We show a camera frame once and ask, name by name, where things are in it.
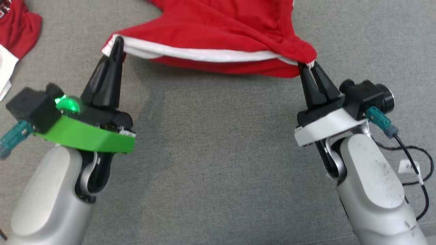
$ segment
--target white trim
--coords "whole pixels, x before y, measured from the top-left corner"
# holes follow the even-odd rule
[[[227,49],[198,49],[198,48],[175,48],[172,46],[141,40],[133,37],[114,34],[111,40],[102,49],[106,56],[110,55],[115,39],[121,36],[124,39],[124,51],[140,58],[154,59],[162,56],[174,58],[205,61],[213,63],[264,61],[278,58],[279,60],[297,65],[297,62],[283,57],[271,51],[245,52]]]
[[[15,65],[18,62],[18,58],[15,57],[9,50],[3,45],[0,45],[0,101],[10,89],[10,77],[14,72]]]
[[[306,64],[306,65],[307,65],[307,67],[308,67],[309,69],[312,69],[313,66],[315,65],[315,61],[312,61],[312,62],[310,62],[310,63],[308,63],[308,64]]]

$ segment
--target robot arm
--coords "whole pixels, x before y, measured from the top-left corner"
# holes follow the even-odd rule
[[[366,113],[394,109],[393,95],[383,85],[345,81],[339,91],[315,62],[300,64],[308,110],[298,114],[295,138],[300,146],[315,143],[345,212],[362,245],[427,245],[403,186],[369,132]],[[345,132],[332,143],[331,138]]]
[[[81,98],[55,85],[25,88],[7,108],[19,123],[0,144],[0,157],[30,134],[57,143],[26,186],[11,221],[7,245],[79,245],[97,196],[106,187],[115,153],[133,150],[129,114],[119,106],[123,39],[97,65]]]

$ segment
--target white hem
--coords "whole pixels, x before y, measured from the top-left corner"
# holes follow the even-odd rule
[[[175,48],[119,34],[114,34],[108,44],[103,47],[102,53],[104,55],[110,55],[115,39],[118,36],[121,36],[124,39],[124,52],[144,59],[155,59],[162,56],[169,56],[193,61],[230,63],[264,61],[278,58],[287,64],[298,65],[296,61],[271,51],[246,52],[227,49]]]

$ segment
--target fabric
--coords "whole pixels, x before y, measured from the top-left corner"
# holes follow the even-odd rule
[[[36,44],[41,16],[29,12],[24,0],[4,0],[0,6],[0,101],[10,89],[15,64]]]
[[[167,65],[231,74],[295,77],[297,61],[311,64],[314,48],[291,23],[293,0],[152,0],[153,21],[116,32],[125,52]]]
[[[336,85],[347,78],[387,85],[396,102],[389,118],[401,139],[436,157],[433,3],[296,0],[293,27],[317,48]],[[44,31],[20,61],[19,82],[6,100],[49,82],[80,96],[102,40],[162,14],[143,0],[27,4],[43,16]],[[83,245],[359,244],[316,147],[298,147],[294,139],[297,113],[306,106],[298,78],[214,74],[127,55],[120,97],[137,143],[132,154],[114,156]],[[0,135],[16,123],[2,104]],[[29,137],[0,163],[0,228],[7,235],[20,195],[51,147]],[[394,169],[405,157],[383,153]],[[426,156],[411,154],[427,173]],[[431,205],[419,223],[436,235],[436,175],[426,186]],[[405,191],[415,212],[422,211],[419,186]]]
[[[42,18],[29,12],[24,0],[13,0],[9,8],[0,19],[0,44],[22,59],[38,40]]]

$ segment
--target cable tag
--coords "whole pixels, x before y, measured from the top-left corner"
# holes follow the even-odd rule
[[[424,185],[424,180],[422,179],[421,173],[417,174],[416,178],[418,179],[420,185]]]
[[[416,168],[418,169],[418,173],[421,175],[421,170],[419,169],[419,163],[417,161],[414,161]],[[409,159],[404,159],[400,161],[400,167],[398,168],[399,174],[415,174],[415,171],[413,170],[412,164],[410,163]]]

